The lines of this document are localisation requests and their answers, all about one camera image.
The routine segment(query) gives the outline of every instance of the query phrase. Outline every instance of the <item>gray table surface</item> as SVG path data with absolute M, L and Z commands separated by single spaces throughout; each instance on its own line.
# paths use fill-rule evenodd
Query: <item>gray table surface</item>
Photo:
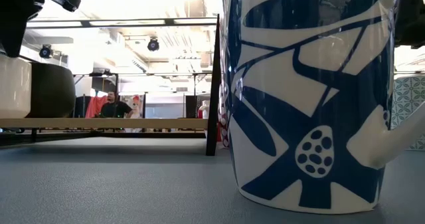
M 425 223 L 425 152 L 388 164 L 374 211 L 330 216 L 245 199 L 228 151 L 206 157 L 204 145 L 92 138 L 0 150 L 0 223 Z

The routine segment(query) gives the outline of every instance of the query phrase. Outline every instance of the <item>mug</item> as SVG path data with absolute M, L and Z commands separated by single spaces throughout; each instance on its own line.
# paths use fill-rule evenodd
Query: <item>mug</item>
M 385 163 L 425 125 L 421 106 L 389 130 L 387 1 L 223 0 L 222 89 L 243 196 L 323 214 L 378 203 Z
M 0 54 L 0 97 L 0 118 L 25 118 L 31 109 L 30 63 Z
M 62 66 L 32 62 L 31 111 L 26 118 L 65 118 L 75 107 L 72 72 Z

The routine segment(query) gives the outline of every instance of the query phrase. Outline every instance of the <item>red fabric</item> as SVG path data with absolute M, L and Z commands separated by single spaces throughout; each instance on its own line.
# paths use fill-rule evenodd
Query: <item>red fabric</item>
M 86 118 L 94 118 L 100 113 L 102 106 L 108 102 L 108 97 L 92 97 L 87 107 Z
M 221 142 L 221 128 L 220 128 L 220 123 L 217 124 L 217 141 Z

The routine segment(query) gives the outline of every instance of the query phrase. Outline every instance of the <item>patterned tile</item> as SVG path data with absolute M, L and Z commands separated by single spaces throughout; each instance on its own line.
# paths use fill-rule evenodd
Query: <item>patterned tile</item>
M 425 102 L 425 77 L 399 78 L 394 82 L 391 128 L 405 121 L 421 103 Z M 411 150 L 425 151 L 425 135 L 412 145 Z

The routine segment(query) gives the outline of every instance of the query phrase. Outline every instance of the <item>man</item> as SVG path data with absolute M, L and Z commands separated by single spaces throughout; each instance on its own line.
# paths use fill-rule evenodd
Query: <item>man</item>
M 108 93 L 108 102 L 102 106 L 100 110 L 101 118 L 114 118 L 114 109 L 116 107 L 115 118 L 130 118 L 133 114 L 133 109 L 131 109 L 125 102 L 117 101 L 115 105 L 115 92 Z

